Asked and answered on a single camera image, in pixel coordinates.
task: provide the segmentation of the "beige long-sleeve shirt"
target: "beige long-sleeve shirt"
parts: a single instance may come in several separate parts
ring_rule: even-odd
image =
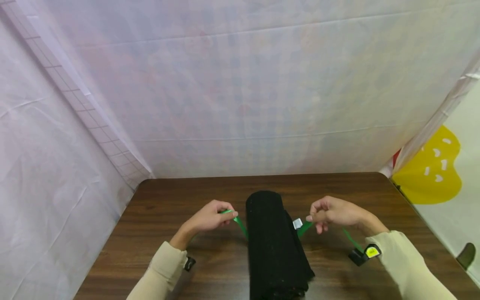
[[[423,257],[403,233],[384,232],[367,238],[366,241],[376,244],[382,251],[380,261],[398,285],[403,299],[455,299],[433,276]],[[164,242],[127,300],[165,299],[175,287],[186,261],[186,251],[175,249]]]

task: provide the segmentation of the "wooden table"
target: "wooden table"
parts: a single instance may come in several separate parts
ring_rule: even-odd
[[[458,299],[480,299],[480,290],[437,240],[392,183],[379,173],[157,179],[144,181],[125,209],[75,299],[125,299],[165,240],[212,199],[228,201],[245,221],[245,200],[258,190],[282,195],[292,218],[307,216],[310,204],[331,195],[376,214],[387,227],[404,232],[434,275]],[[351,230],[353,238],[363,241]],[[316,277],[306,299],[400,299],[377,259],[362,267],[347,257],[353,245],[341,228],[301,238]],[[249,298],[247,244],[237,224],[200,234],[189,255],[197,264],[178,299]]]

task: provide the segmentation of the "green tape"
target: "green tape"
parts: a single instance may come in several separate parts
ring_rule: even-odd
[[[297,235],[301,237],[308,228],[312,227],[312,225],[312,222],[305,221],[305,223],[303,223],[303,225],[299,229],[297,229]]]
[[[305,223],[303,223],[303,225],[297,230],[297,235],[299,236],[299,238],[308,230],[308,228],[312,227],[312,225],[313,225],[312,222],[305,221]],[[343,232],[345,232],[345,235],[347,236],[347,238],[353,243],[355,248],[363,252],[363,248],[352,238],[350,233],[345,228],[342,228],[342,229],[343,229]]]
[[[343,229],[343,232],[345,232],[345,235],[347,236],[347,238],[353,243],[355,248],[357,248],[360,252],[363,252],[363,248],[357,242],[355,242],[355,240],[350,235],[350,233],[345,228],[342,228],[342,229]]]
[[[226,213],[230,213],[230,212],[232,212],[231,209],[226,210],[226,211],[223,211],[223,212],[221,212],[221,214],[226,214]],[[233,218],[233,220],[240,226],[241,231],[243,232],[243,234],[245,235],[246,239],[248,240],[248,232],[247,232],[247,229],[246,229],[245,226],[243,225],[243,223],[242,223],[242,221],[240,220],[239,216],[236,216],[235,218]]]

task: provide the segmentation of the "yellow decoration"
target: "yellow decoration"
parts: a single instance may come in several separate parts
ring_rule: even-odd
[[[462,188],[453,164],[459,152],[457,138],[442,126],[392,179],[413,204],[447,202]]]

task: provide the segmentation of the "black towel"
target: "black towel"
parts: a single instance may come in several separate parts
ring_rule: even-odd
[[[250,299],[303,297],[315,274],[307,261],[282,197],[271,191],[247,199]]]

